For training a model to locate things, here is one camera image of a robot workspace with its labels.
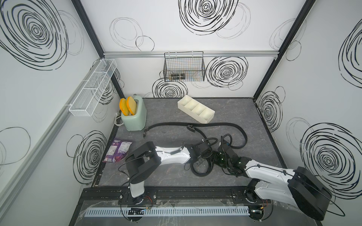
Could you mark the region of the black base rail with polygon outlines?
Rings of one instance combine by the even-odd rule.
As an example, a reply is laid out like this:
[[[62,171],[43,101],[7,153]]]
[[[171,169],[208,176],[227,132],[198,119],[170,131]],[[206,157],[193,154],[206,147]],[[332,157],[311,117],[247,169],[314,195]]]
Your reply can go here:
[[[133,198],[126,186],[91,187],[82,191],[83,201],[121,201],[121,204],[156,204],[161,200],[218,200],[229,199],[235,204],[248,203],[246,186],[146,186],[141,197]]]

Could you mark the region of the cream compartment storage tray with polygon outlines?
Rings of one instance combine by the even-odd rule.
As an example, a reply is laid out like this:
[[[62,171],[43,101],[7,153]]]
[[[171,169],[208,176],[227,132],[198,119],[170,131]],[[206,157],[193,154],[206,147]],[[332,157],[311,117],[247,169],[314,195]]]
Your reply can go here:
[[[188,95],[179,100],[177,106],[181,111],[202,124],[210,123],[215,115],[214,110]]]

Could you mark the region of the left toast slice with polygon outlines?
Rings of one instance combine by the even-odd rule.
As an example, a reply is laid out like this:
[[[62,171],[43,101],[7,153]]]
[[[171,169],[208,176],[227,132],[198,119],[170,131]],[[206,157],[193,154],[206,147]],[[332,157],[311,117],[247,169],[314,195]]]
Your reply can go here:
[[[120,110],[121,110],[121,112],[122,112],[122,114],[123,114],[124,116],[128,116],[128,115],[129,115],[130,112],[129,112],[129,109],[128,109],[128,107],[127,107],[127,103],[126,103],[126,99],[125,99],[125,98],[120,99],[119,108],[120,108]]]

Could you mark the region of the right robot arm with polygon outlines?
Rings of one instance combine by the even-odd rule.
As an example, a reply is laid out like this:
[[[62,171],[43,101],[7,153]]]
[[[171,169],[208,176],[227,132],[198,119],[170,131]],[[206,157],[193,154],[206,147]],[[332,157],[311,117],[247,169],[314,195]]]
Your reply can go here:
[[[324,220],[332,194],[308,169],[283,169],[239,157],[228,143],[221,143],[211,160],[229,175],[250,179],[244,191],[248,202],[286,203],[317,221]]]

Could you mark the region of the right toast slice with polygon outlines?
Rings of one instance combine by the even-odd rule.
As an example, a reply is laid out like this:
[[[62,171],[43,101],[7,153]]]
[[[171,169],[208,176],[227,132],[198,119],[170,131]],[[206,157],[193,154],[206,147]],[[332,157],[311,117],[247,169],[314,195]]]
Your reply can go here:
[[[136,101],[134,100],[133,97],[129,96],[127,98],[126,106],[127,106],[127,109],[129,110],[130,115],[135,115],[136,114],[137,103],[136,103]]]

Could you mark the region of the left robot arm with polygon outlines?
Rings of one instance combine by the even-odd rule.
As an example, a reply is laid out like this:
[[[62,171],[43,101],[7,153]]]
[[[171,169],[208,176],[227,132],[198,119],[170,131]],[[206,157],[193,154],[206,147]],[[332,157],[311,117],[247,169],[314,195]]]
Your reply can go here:
[[[214,164],[212,146],[218,139],[203,139],[196,144],[183,143],[179,147],[159,147],[152,141],[132,151],[125,159],[129,175],[129,189],[133,199],[142,198],[144,181],[161,165],[189,164],[191,172],[198,177],[211,173]]]

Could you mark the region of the purple snack packet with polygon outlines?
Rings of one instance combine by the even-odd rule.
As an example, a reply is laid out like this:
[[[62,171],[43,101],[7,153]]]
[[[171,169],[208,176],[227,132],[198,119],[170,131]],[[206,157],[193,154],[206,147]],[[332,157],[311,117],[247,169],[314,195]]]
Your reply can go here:
[[[109,147],[105,158],[103,159],[104,163],[116,163],[124,159],[128,151],[133,144],[132,141],[121,140],[115,138]]]

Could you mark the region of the toast slice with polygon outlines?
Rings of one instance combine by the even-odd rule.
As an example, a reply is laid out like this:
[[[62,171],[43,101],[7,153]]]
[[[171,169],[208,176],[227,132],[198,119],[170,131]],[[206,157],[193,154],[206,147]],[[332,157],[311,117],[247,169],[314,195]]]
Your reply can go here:
[[[127,98],[126,106],[127,106],[127,109],[129,110],[130,115],[135,115],[136,114],[137,103],[136,103],[136,101],[134,100],[133,97],[129,96]]]
[[[123,114],[124,116],[128,116],[128,115],[129,115],[130,112],[129,112],[129,109],[128,109],[128,107],[127,107],[127,103],[126,103],[126,99],[125,99],[125,98],[120,99],[119,108],[120,108],[120,110],[121,110],[121,112],[122,112],[122,114]]]

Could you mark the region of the mint green toaster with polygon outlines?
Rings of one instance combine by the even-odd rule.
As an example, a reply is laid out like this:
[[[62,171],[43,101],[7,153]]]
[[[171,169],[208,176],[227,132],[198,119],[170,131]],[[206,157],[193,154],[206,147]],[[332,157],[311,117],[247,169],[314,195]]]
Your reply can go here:
[[[130,96],[135,102],[135,110],[129,110],[129,115],[121,113],[121,119],[128,131],[142,131],[146,125],[147,110],[141,96]]]

